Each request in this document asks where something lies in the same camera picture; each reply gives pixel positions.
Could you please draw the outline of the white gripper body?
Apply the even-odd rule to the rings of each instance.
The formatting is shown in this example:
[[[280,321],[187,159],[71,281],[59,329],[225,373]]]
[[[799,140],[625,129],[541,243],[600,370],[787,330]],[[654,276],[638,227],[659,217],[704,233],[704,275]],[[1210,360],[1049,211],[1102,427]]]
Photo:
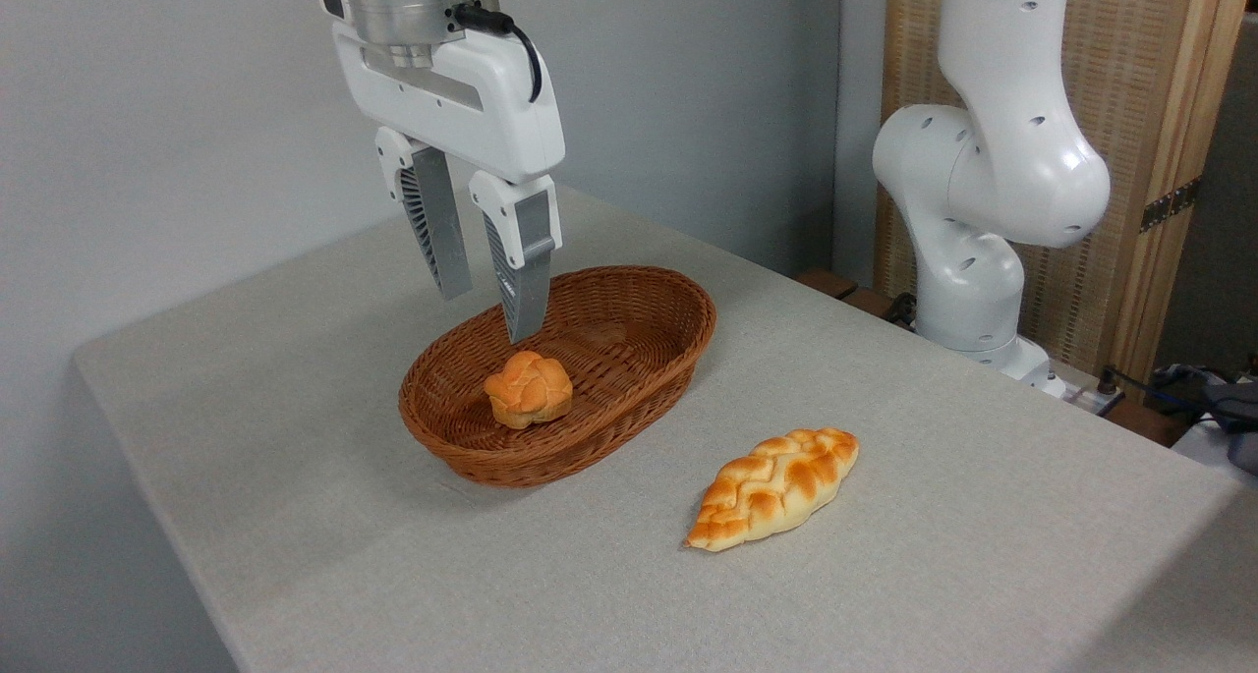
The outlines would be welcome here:
[[[552,87],[530,99],[530,57],[515,38],[469,31],[434,47],[426,68],[398,68],[353,28],[336,23],[332,31],[355,103],[381,126],[512,184],[565,159]]]

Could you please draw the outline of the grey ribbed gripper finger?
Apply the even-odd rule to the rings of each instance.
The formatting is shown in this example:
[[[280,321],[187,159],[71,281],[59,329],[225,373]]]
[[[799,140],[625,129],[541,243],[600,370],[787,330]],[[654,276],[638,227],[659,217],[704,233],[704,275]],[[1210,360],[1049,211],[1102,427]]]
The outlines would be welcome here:
[[[444,299],[472,289],[447,155],[389,127],[374,136],[390,197],[403,204],[428,270]]]
[[[509,342],[538,333],[551,284],[551,253],[562,247],[560,213],[548,175],[509,184],[481,170],[469,191],[486,218],[486,238],[499,286]]]

